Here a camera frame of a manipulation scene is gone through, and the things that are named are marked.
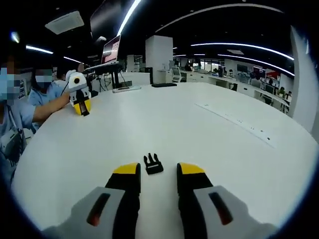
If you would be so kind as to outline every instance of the small yellow robot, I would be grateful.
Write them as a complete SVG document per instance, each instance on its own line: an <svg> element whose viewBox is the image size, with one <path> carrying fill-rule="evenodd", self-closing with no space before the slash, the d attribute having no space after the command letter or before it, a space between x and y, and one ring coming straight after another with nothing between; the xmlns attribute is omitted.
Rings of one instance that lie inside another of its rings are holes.
<svg viewBox="0 0 319 239"><path fill-rule="evenodd" d="M82 73L72 73L69 79L70 103L75 112L87 116L91 110L91 93Z"/></svg>

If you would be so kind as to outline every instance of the black plastic buckle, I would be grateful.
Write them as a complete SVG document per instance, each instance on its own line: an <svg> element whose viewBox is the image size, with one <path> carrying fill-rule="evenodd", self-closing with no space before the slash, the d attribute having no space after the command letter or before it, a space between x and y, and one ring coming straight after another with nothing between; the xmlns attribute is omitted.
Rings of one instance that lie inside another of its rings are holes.
<svg viewBox="0 0 319 239"><path fill-rule="evenodd" d="M148 158L144 156L144 163L145 163L146 172L148 173L148 175L156 174L156 173L160 173L164 171L163 166L161 162L159 161L156 153L154 154L154 159L155 161L153 160L151 154L149 153L150 162L148 163Z"/></svg>

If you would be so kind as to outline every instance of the laptop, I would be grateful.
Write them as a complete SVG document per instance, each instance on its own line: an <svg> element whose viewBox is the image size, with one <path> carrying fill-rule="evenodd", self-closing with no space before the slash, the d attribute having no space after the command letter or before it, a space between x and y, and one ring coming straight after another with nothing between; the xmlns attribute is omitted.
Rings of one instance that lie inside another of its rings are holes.
<svg viewBox="0 0 319 239"><path fill-rule="evenodd" d="M121 40L121 35L113 38L111 41L106 43L103 47L101 64L86 68L83 71L83 73L87 73L89 71L92 71L100 67L118 64L119 62L117 59L118 59L118 53L119 53L119 47L120 47L120 40Z"/></svg>

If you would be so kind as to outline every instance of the black ceiling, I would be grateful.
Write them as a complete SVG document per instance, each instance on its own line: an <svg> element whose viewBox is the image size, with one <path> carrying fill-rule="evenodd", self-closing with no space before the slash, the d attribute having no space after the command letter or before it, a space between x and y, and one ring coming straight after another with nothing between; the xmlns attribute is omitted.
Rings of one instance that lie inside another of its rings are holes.
<svg viewBox="0 0 319 239"><path fill-rule="evenodd" d="M15 29L21 38L21 44L30 44L53 51L57 56L92 64L87 56L98 54L102 45L94 44L91 36L90 17L101 5L102 0L75 1L56 0L54 2L31 0L15 4L15 16L7 21L11 30ZM105 24L102 36L110 39L117 31L134 0L106 0L119 2L121 12L113 19L113 24ZM257 3L279 9L286 14L251 6L236 6L214 9L182 19L156 32L171 21L208 7L231 3ZM44 27L51 20L78 10L85 22L84 27L55 35ZM238 49L244 57L265 61L288 71L294 71L293 61L271 52L255 48L238 46L196 46L191 44L207 42L234 42L267 47L292 56L290 25L296 25L310 34L309 22L315 23L312 8L307 5L294 5L284 0L202 0L186 3L184 0L142 0L124 31L122 32L121 57L127 54L145 54L145 39L157 34L173 37L176 54L192 56L204 53L207 58L216 58L217 54L233 55L227 49ZM318 47L313 45L313 52Z"/></svg>

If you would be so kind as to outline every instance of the white round table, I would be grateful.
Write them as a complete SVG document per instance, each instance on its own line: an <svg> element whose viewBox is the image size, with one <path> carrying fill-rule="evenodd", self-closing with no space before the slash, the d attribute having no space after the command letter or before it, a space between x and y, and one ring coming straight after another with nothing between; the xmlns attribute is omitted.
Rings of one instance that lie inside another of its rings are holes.
<svg viewBox="0 0 319 239"><path fill-rule="evenodd" d="M67 105L33 137L17 166L13 191L43 230L70 216L72 206L118 166L142 167L137 239L182 239L176 164L206 171L244 201L262 223L280 227L302 199L314 172L318 144L298 123L246 95L206 83L180 83L91 99L88 116ZM211 104L270 134L276 147L196 104ZM147 175L143 156L156 153L161 174Z"/></svg>

